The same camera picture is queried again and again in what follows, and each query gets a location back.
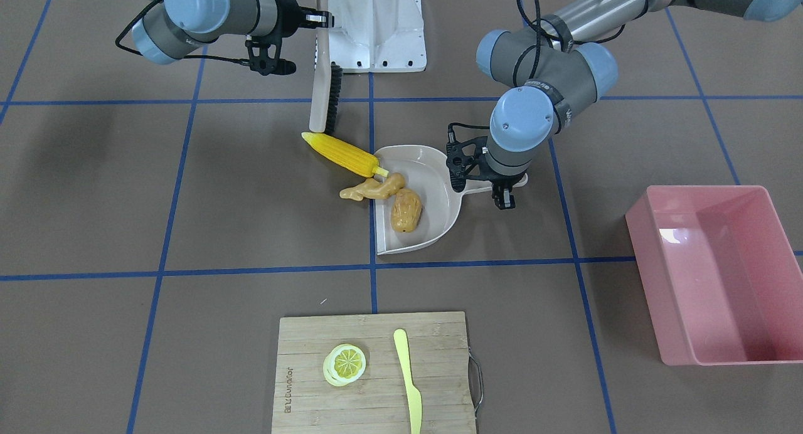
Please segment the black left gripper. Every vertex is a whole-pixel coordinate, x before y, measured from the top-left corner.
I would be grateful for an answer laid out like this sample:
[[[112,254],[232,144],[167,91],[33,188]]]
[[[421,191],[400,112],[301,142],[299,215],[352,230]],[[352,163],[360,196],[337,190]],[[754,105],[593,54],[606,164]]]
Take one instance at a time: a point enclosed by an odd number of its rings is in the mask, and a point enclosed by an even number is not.
[[[505,210],[514,209],[516,203],[514,202],[512,188],[520,188],[520,186],[526,185],[526,172],[505,175],[488,168],[484,170],[484,175],[487,177],[487,180],[491,181],[493,184],[491,186],[491,196],[496,208]]]

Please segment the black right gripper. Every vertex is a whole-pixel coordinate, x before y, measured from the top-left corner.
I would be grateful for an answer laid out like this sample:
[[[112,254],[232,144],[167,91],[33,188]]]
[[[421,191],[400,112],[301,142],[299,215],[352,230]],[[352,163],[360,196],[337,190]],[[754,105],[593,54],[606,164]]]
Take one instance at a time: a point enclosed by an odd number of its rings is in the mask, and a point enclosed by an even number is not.
[[[276,0],[276,36],[284,39],[293,36],[299,28],[333,28],[334,16],[326,10],[300,6],[296,0]]]

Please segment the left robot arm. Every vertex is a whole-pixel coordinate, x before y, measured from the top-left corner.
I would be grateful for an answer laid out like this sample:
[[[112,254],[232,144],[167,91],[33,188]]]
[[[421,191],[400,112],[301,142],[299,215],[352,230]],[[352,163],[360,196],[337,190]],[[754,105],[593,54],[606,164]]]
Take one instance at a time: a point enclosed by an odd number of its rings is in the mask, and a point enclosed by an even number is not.
[[[668,6],[689,6],[748,21],[773,22],[801,0],[576,0],[551,14],[521,13],[519,31],[494,30],[476,52],[484,74],[507,86],[479,145],[479,177],[491,182],[501,210],[514,206],[513,186],[524,177],[534,151],[570,126],[608,94],[619,66],[604,40],[627,23]]]

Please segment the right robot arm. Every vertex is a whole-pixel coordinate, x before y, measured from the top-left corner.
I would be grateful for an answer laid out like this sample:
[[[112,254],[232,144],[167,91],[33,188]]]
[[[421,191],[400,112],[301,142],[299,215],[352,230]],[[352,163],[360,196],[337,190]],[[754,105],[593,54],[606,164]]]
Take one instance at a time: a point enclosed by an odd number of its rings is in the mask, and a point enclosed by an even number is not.
[[[158,65],[198,59],[198,49],[220,36],[243,36],[247,58],[233,59],[263,76],[290,75],[295,63],[281,57],[283,40],[301,28],[333,28],[323,6],[297,0],[146,0],[115,45]]]

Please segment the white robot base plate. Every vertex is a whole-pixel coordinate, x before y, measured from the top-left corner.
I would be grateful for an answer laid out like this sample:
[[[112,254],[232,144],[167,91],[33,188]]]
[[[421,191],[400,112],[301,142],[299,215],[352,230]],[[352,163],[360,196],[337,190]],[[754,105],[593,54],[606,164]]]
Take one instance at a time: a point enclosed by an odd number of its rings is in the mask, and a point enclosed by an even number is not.
[[[343,72],[427,68],[422,0],[325,0],[334,17],[329,61]]]

